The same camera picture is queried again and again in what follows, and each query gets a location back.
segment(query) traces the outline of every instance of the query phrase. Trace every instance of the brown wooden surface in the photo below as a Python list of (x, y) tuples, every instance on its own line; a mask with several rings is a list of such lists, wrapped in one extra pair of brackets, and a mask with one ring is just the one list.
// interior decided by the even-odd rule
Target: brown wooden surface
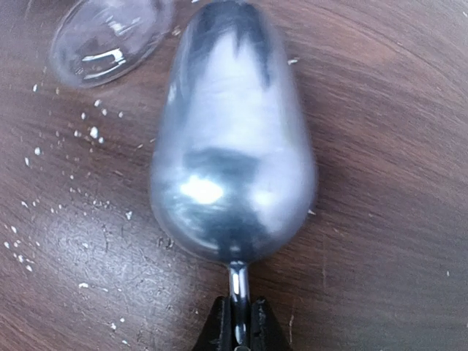
[[(171, 246), (149, 206), (178, 38), (73, 91), (45, 70), (72, 3), (0, 1), (0, 350), (188, 350), (227, 274)], [(300, 58), (320, 193), (252, 294), (295, 350), (468, 350), (468, 3), (257, 3)], [(174, 26), (202, 4), (177, 1)], [(102, 145), (73, 136), (92, 126)]]

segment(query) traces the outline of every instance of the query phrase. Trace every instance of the silver spoon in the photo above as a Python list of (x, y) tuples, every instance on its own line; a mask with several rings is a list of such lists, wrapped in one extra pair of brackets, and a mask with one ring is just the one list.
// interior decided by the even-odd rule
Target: silver spoon
[(151, 202), (179, 246), (227, 265), (242, 350), (249, 349), (248, 264), (296, 234), (316, 186), (279, 32), (244, 1), (204, 6), (184, 32), (170, 73)]

